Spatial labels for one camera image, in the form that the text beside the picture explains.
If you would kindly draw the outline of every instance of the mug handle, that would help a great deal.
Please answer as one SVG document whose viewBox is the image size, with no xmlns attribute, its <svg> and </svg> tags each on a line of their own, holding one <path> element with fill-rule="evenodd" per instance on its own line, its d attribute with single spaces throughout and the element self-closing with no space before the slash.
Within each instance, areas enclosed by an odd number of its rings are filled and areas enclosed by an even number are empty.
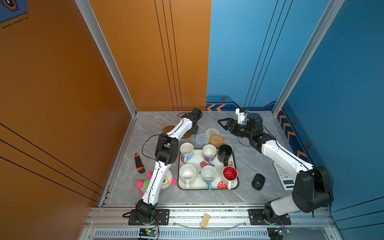
<svg viewBox="0 0 384 240">
<path fill-rule="evenodd" d="M 229 157 L 227 156 L 224 158 L 224 161 L 223 161 L 224 167 L 228 166 L 228 158 Z"/>
</svg>

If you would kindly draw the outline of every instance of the plush toy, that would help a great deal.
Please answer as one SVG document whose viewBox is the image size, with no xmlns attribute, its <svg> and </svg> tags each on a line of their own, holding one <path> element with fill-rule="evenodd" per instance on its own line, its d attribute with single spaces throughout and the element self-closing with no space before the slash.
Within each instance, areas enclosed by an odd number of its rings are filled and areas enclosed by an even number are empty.
<svg viewBox="0 0 384 240">
<path fill-rule="evenodd" d="M 147 173 L 147 180 L 137 181 L 136 187 L 140 190 L 141 194 L 144 195 L 145 191 L 148 188 L 149 182 L 151 181 L 152 173 Z M 163 184 L 161 185 L 161 189 L 166 189 L 169 185 L 175 185 L 176 179 L 173 178 L 173 174 L 170 170 L 167 171 L 166 177 L 163 179 Z"/>
</svg>

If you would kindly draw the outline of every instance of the mug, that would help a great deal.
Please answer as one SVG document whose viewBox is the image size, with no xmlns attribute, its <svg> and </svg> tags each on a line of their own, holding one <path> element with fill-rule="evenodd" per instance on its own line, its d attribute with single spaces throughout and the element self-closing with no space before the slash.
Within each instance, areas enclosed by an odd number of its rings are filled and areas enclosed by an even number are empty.
<svg viewBox="0 0 384 240">
<path fill-rule="evenodd" d="M 212 165 L 212 161 L 215 159 L 217 154 L 217 149 L 211 144 L 207 144 L 203 147 L 204 160 L 208 165 Z"/>
<path fill-rule="evenodd" d="M 192 143 L 185 142 L 180 146 L 181 162 L 187 163 L 193 156 L 194 147 Z"/>
<path fill-rule="evenodd" d="M 181 181 L 185 183 L 186 188 L 189 189 L 189 186 L 195 181 L 196 179 L 196 169 L 194 166 L 190 164 L 186 164 L 182 166 L 179 170 L 179 175 L 181 178 Z"/>
<path fill-rule="evenodd" d="M 231 190 L 232 183 L 236 180 L 237 176 L 237 170 L 234 167 L 227 166 L 223 169 L 222 181 L 228 186 L 228 190 Z"/>
<path fill-rule="evenodd" d="M 232 155 L 232 148 L 228 145 L 221 145 L 218 148 L 218 154 L 217 154 L 217 159 L 224 163 L 224 167 L 228 166 L 228 160 Z"/>
<path fill-rule="evenodd" d="M 212 181 L 216 177 L 216 169 L 214 166 L 207 165 L 201 170 L 201 176 L 208 184 L 208 189 L 212 190 Z"/>
</svg>

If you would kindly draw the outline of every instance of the white tray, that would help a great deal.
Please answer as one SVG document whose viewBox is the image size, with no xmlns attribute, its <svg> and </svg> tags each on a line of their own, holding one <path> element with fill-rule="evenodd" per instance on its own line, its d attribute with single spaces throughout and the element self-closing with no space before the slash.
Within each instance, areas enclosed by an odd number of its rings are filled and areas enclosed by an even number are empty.
<svg viewBox="0 0 384 240">
<path fill-rule="evenodd" d="M 189 190 L 198 190 L 198 189 L 199 190 L 208 190 L 208 185 L 204 181 L 203 177 L 201 176 L 201 170 L 202 170 L 202 167 L 200 166 L 201 162 L 206 162 L 206 161 L 204 161 L 203 150 L 202 149 L 195 149 L 193 157 L 190 160 L 188 160 L 186 163 L 186 164 L 190 164 L 190 165 L 194 166 L 196 169 L 196 179 L 195 179 L 195 182 L 193 182 L 189 186 Z M 230 157 L 230 159 L 228 160 L 228 163 L 230 163 L 230 162 L 232 162 L 233 167 L 236 168 L 235 158 L 233 156 L 233 153 L 232 153 L 232 156 Z M 224 164 L 217 159 L 217 154 L 216 154 L 215 159 L 212 161 L 212 164 L 215 165 L 215 169 L 216 169 L 216 177 L 212 181 L 212 190 L 227 190 L 227 189 L 218 189 L 217 188 L 217 185 L 222 181 L 223 169 L 224 169 Z M 179 173 L 180 173 L 180 168 L 183 165 L 185 165 L 185 164 L 181 162 L 181 156 L 179 156 Z M 179 174 L 177 174 L 177 179 L 178 179 L 179 188 L 181 188 L 183 190 L 188 190 L 185 186 L 185 183 L 183 183 L 180 180 Z M 237 187 L 238 187 L 238 178 L 236 178 L 236 180 L 233 182 L 231 190 L 236 189 Z"/>
</svg>

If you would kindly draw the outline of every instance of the calculator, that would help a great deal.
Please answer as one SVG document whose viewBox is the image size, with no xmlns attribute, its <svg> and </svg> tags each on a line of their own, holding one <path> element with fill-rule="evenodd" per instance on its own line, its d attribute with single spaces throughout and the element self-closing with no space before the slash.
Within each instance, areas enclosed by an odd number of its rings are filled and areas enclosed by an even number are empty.
<svg viewBox="0 0 384 240">
<path fill-rule="evenodd" d="M 291 175 L 289 175 L 289 173 L 287 173 L 287 171 L 284 170 L 284 168 L 282 168 L 276 162 L 274 162 L 273 165 L 276 169 L 277 175 L 279 176 L 279 180 L 281 182 L 281 185 L 283 186 L 283 189 L 286 191 L 292 191 L 295 182 L 293 181 Z"/>
</svg>

